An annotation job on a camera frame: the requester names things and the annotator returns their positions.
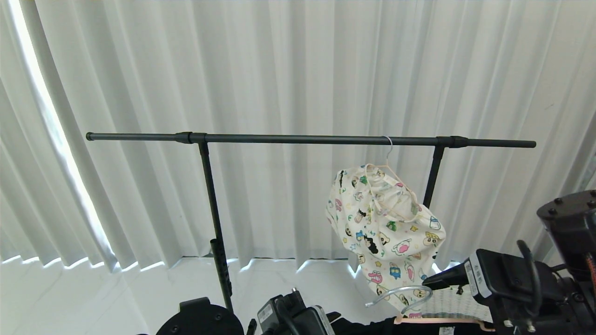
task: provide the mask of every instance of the red wire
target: red wire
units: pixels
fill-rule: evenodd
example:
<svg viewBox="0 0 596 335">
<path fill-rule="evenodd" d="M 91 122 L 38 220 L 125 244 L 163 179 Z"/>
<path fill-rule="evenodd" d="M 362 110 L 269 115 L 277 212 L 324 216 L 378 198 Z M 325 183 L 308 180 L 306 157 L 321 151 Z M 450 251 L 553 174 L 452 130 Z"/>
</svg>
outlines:
<svg viewBox="0 0 596 335">
<path fill-rule="evenodd" d="M 594 258 L 590 254 L 586 255 L 586 263 L 588 263 L 588 267 L 590 268 L 592 285 L 594 285 L 594 291 L 596 292 L 596 262 L 594 262 Z"/>
</svg>

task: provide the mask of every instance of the clothes rack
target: clothes rack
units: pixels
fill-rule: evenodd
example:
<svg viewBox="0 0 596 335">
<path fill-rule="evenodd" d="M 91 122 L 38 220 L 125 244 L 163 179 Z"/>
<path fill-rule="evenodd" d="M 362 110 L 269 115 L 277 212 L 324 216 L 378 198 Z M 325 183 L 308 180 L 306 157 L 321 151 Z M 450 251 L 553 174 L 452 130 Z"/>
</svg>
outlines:
<svg viewBox="0 0 596 335">
<path fill-rule="evenodd" d="M 534 141 L 518 141 L 509 139 L 470 139 L 461 136 L 438 137 L 387 137 L 383 136 L 318 136 L 318 135 L 246 135 L 246 134 L 207 134 L 201 132 L 179 132 L 175 134 L 100 134 L 88 132 L 88 141 L 175 141 L 185 144 L 198 144 L 203 163 L 203 173 L 209 197 L 209 206 L 215 229 L 215 239 L 211 240 L 213 258 L 218 273 L 225 306 L 231 312 L 232 283 L 229 280 L 228 264 L 226 261 L 224 237 L 215 186 L 213 185 L 213 172 L 209 160 L 209 142 L 218 143 L 283 143 L 283 144 L 360 144 L 360 145 L 422 145 L 434 147 L 433 161 L 430 166 L 429 181 L 426 185 L 423 204 L 430 207 L 430 201 L 437 181 L 443 153 L 446 148 L 463 147 L 508 147 L 508 148 L 534 148 Z"/>
</svg>

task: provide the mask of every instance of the curtain fold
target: curtain fold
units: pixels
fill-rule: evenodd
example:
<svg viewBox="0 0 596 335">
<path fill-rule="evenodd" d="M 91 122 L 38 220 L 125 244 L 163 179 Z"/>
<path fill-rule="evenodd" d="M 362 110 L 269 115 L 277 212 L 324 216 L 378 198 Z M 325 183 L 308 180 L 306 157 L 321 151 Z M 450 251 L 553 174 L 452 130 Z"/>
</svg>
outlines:
<svg viewBox="0 0 596 335">
<path fill-rule="evenodd" d="M 88 131 L 536 141 L 534 149 L 446 150 L 431 205 L 448 233 L 440 267 L 479 247 L 517 253 L 519 238 L 547 257 L 552 243 L 536 209 L 594 187 L 593 2 L 65 0 L 21 6 L 103 230 L 91 229 L 51 140 L 30 141 L 31 155 L 17 157 L 9 148 L 2 159 L 11 181 L 4 185 L 2 176 L 2 204 L 9 208 L 2 218 L 13 222 L 2 227 L 3 259 L 87 255 L 124 268 L 173 266 L 182 256 L 209 253 L 214 234 L 198 148 L 85 142 Z M 21 76 L 22 85 L 31 85 Z M 29 105 L 14 107 L 16 79 L 8 79 L 3 73 L 9 110 L 41 122 L 33 93 Z M 28 127 L 20 129 L 33 131 Z M 3 127 L 3 150 L 9 147 L 4 134 Z M 383 164 L 389 149 L 209 148 L 226 253 L 243 265 L 253 257 L 299 264 L 348 257 L 323 215 L 332 178 L 342 168 Z M 420 199 L 432 152 L 395 147 L 389 157 Z M 20 168 L 34 160 L 37 170 Z M 41 168 L 46 160 L 55 176 Z M 69 220 L 54 220 L 61 216 Z M 34 243 L 27 225 L 43 228 L 40 240 Z"/>
</svg>

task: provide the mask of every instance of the metal hanger hook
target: metal hanger hook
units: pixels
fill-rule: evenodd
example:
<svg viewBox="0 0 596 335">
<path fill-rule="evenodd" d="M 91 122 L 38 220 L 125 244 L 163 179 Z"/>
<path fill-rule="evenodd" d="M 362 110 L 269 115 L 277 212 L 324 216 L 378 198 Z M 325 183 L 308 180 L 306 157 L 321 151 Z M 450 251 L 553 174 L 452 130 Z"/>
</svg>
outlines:
<svg viewBox="0 0 596 335">
<path fill-rule="evenodd" d="M 383 135 L 383 137 L 386 137 L 389 140 L 389 143 L 391 143 L 391 149 L 389 149 L 389 152 L 387 153 L 387 157 L 386 157 L 387 161 L 389 161 L 389 154 L 391 154 L 391 151 L 393 151 L 393 141 L 391 140 L 391 137 L 389 137 L 389 136 Z"/>
</svg>

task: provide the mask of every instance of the horizontal bar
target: horizontal bar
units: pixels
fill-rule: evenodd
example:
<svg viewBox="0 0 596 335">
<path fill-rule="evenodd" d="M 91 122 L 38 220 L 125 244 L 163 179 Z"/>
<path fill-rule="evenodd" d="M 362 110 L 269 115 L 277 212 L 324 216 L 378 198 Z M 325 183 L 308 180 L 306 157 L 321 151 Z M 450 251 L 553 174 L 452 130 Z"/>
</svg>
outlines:
<svg viewBox="0 0 596 335">
<path fill-rule="evenodd" d="M 246 135 L 246 134 L 205 134 L 199 132 L 180 132 L 177 134 L 99 134 L 87 133 L 89 141 L 177 141 L 182 143 L 283 143 L 283 144 L 356 144 L 389 145 L 383 136 L 321 136 L 321 135 Z M 451 148 L 460 147 L 510 147 L 533 148 L 534 141 L 512 139 L 468 139 L 465 137 L 390 137 L 393 145 L 424 145 L 435 147 L 442 145 Z"/>
</svg>

